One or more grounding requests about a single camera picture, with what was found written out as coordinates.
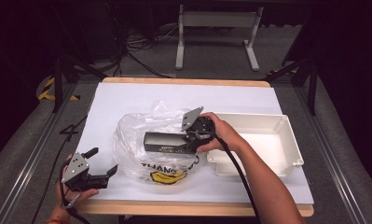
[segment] white table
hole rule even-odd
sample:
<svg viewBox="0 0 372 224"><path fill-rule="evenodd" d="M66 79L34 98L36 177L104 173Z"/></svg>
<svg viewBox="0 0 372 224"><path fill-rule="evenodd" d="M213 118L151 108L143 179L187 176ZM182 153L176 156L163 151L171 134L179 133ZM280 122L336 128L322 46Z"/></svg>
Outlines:
<svg viewBox="0 0 372 224"><path fill-rule="evenodd" d="M118 121L129 113L149 113L163 101L173 108L222 113L281 114L274 89L267 82L107 78L99 84L77 147L99 153L89 159L90 174L105 174L115 165L113 136ZM304 217L313 214L313 199L302 167L282 179ZM80 213L119 215L253 216L247 193L238 177L222 177L208 164L175 185L147 184L117 172L108 188L86 201Z"/></svg>

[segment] white plastic tray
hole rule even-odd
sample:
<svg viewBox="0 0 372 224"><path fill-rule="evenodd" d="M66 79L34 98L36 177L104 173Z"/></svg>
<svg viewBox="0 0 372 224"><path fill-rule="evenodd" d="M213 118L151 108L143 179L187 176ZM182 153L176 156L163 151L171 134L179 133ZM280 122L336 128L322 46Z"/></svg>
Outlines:
<svg viewBox="0 0 372 224"><path fill-rule="evenodd" d="M277 176L287 176L304 164L290 121L285 115L217 114L228 122L253 147ZM243 166L236 153L235 159ZM226 152L210 151L207 160L217 175L239 175Z"/></svg>

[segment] clear plastic bag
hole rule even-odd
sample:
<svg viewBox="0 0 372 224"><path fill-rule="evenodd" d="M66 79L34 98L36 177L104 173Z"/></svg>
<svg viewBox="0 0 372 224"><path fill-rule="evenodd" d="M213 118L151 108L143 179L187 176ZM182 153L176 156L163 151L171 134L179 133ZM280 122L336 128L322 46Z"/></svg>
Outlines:
<svg viewBox="0 0 372 224"><path fill-rule="evenodd" d="M114 158L127 176L161 184L174 184L195 170L200 159L195 154L147 152L146 132L182 133L183 115L189 109L168 109L162 102L149 114L128 114L114 134Z"/></svg>

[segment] black cable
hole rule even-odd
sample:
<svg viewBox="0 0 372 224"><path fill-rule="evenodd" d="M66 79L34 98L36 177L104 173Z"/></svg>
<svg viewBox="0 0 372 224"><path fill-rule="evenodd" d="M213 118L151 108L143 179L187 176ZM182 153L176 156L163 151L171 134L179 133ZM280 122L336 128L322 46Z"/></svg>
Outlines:
<svg viewBox="0 0 372 224"><path fill-rule="evenodd" d="M261 219L260 219L260 216L258 214L257 207L255 206L255 200L253 199L252 192L250 191L250 187L247 184L247 180L244 177L244 174L243 174L243 171L241 170L241 167L239 166L238 162L235 160L235 157L232 155L231 151L229 150L227 143L222 138L220 138L216 133L213 133L213 136L214 136L214 138L217 139L217 141L221 144L221 146L223 146L225 152L227 153L229 158L234 163L234 165L235 165L235 167L236 167L236 169L239 173L239 176L241 177L241 182L243 182L243 185L246 188L247 195L249 196L250 202L252 203L252 207L255 210L255 217L257 218L258 223L261 223Z"/></svg>
<svg viewBox="0 0 372 224"><path fill-rule="evenodd" d="M55 157L55 160L54 160L54 162L52 163L52 168L51 168L51 171L49 172L49 176L48 176L48 181L47 181L46 187L45 187L45 189L44 189L44 191L43 191L43 195L42 195L42 197L41 197L41 199L40 199L40 202L39 202L39 204L38 204L38 206L37 206L37 208L36 208L36 210L35 210L35 212L34 212L34 218L32 219L31 224L34 224L34 222L35 222L35 220L36 220L36 218L37 218L38 212L40 211L41 204L43 203L44 199L46 198L46 194L47 194L47 191L48 191L49 182L50 182L50 180L51 180L51 178L52 178L52 174L54 173L55 165L57 164L58 158L60 157L60 154L61 154L61 152L62 152L62 150L63 150L64 145L65 145L66 142L70 139L70 137L72 136L72 134L75 132L76 128L77 128L77 127L78 127L78 126L79 126L79 125L80 125L80 124L81 124L81 123L82 123L86 118L87 118L87 116L85 116L81 121L79 121L78 124L76 124L76 126L73 127L72 131L69 132L69 134L67 135L67 137L64 139L64 141L63 141L63 143L62 143L62 145L61 145L61 147L60 147L60 150L58 151L57 156Z"/></svg>
<svg viewBox="0 0 372 224"><path fill-rule="evenodd" d="M153 39L146 39L146 38L139 38L136 39L136 37L133 38L131 41L127 41L127 48L133 49L132 52L139 51L141 49L143 50L149 50L154 48L157 44L163 43L165 41L168 41L172 38L172 35L175 34L177 27L169 29L168 31L162 31L165 32L165 35L157 34Z"/></svg>

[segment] black wire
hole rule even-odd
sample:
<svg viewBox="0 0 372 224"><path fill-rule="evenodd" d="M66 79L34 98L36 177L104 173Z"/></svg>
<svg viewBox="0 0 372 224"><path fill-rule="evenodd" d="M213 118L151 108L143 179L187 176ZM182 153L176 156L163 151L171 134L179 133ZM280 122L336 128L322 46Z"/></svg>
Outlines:
<svg viewBox="0 0 372 224"><path fill-rule="evenodd" d="M260 220L260 216L258 214L257 207L255 206L255 200L253 199L252 192L250 191L250 187L247 184L246 178L244 177L244 174L243 174L243 171L241 170L241 167L239 166L238 162L235 160L234 156L232 155L231 151L229 150L227 143L222 138L220 138L219 136L217 136L216 133L213 133L213 136L223 146L225 152L227 153L227 155L229 156L229 158L234 163L234 165L235 165L235 167L236 167L236 169L237 169L237 171L239 173L239 176L241 177L241 182L243 182L243 185L246 188L247 195L249 196L250 202L252 203L252 207L255 210L255 217L257 218L258 223L261 223L261 220Z"/></svg>
<svg viewBox="0 0 372 224"><path fill-rule="evenodd" d="M129 49L134 49L134 50L131 50L132 52L136 52L136 51L139 51L139 50L148 50L148 49L152 49L154 48L157 44L160 44L160 43L163 43L165 41L168 41L172 38L172 36L174 34L176 34L176 31L175 31L176 28L174 29L169 29L167 31L162 31L161 33L163 34L157 34L153 39L145 39L143 41L143 39L136 39L136 37L133 38L133 40L130 40L130 41L127 41L127 48ZM132 36L134 34L129 34L128 37L127 37L127 40L130 38L130 36Z"/></svg>
<svg viewBox="0 0 372 224"><path fill-rule="evenodd" d="M63 164L62 164L62 166L61 166L61 169L60 169L60 178L59 178L59 181L61 181L62 182L62 179L63 179L63 169L64 169L64 167L66 167L67 165L69 165L70 164L70 160L67 160L67 161L65 161ZM66 198L65 198L65 193L64 193L64 190L63 190L63 184L62 183L60 183L60 190L61 190L61 198L62 198L62 203L63 203L63 205L64 206L67 206L67 205L69 205L69 202L66 200Z"/></svg>
<svg viewBox="0 0 372 224"><path fill-rule="evenodd" d="M76 128L87 118L87 116L85 116L81 121L78 122L78 124L76 124L75 127L73 127L72 131L69 132L69 134L67 135L67 137L64 139L61 147L60 147L60 150L58 151L57 153L57 156L55 157L55 160L54 162L52 163L52 168L51 168L51 171L49 172L49 176L48 176L48 181L47 181L47 184L46 184L46 187L44 188L44 191L43 191L43 195L40 199L40 202L34 212L34 218L32 219L32 222L31 224L34 224L36 218L37 218L37 215L38 215L38 212L40 211L40 208L41 208L41 204L43 203L44 199L46 198L46 194L47 194L47 191L48 191L48 186L49 186L49 182L52 178L52 174L54 173L54 169L55 169L55 165L57 164L57 161L58 161L58 158L60 157L60 154L63 150L63 147L64 145L66 144L66 142L70 139L70 137L72 136L72 134L75 132Z"/></svg>

